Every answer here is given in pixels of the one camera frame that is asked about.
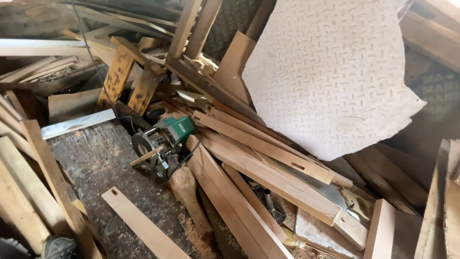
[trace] textured ceiling tile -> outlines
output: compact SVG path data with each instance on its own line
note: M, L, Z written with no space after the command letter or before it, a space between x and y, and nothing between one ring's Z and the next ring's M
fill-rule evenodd
M333 160L393 136L425 105L404 86L403 73L394 6L284 0L243 79L268 127Z

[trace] shoe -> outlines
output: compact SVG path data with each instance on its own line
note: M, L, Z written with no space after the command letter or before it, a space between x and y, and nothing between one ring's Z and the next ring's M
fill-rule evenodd
M41 250L42 259L83 259L75 239L53 236Z

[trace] black cable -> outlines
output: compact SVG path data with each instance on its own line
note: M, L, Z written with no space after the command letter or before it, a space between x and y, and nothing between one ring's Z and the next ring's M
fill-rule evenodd
M83 30L83 25L81 25L81 18L78 15L77 8L75 7L75 2L74 2L74 0L70 0L70 2L72 3L72 7L74 9L75 19L77 20L78 29L80 30L81 34L83 35L83 41L85 42L86 50L88 51L88 54L91 57L94 69L96 70L96 74L99 77L99 81L100 81L100 83L102 85L102 88L104 89L104 92L107 95L107 99L109 99L110 106L111 106L112 110L114 111L115 117L117 118L117 120L120 120L122 118L130 118L130 120L131 120L131 128L132 128L134 134L136 134L136 130L135 130L134 124L132 122L132 116L126 115L126 116L123 116L123 117L119 117L116 109L114 109L114 103L112 102L112 100L109 97L109 93L107 92L107 89L105 88L104 81L102 80L102 76L101 76L101 74L99 74L98 65L96 64L96 61L94 60L94 57L92 56L91 51L89 49L88 42L86 41L86 35L85 35L86 32Z
M198 143L196 144L196 146L192 149L192 151L190 151L190 153L184 157L184 159L182 159L179 164L174 168L174 170L166 177L166 179L163 181L162 184L165 184L169 181L169 179L171 179L171 176L173 176L173 174L177 171L177 169L179 169L182 164L190 157L193 155L193 152L195 152L195 150L198 148L198 146L200 145L201 143L201 139L198 140Z

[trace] gray sneaker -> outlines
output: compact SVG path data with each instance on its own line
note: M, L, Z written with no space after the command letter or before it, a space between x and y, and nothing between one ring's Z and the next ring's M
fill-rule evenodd
M77 242L72 238L53 236L41 250L42 259L83 259Z

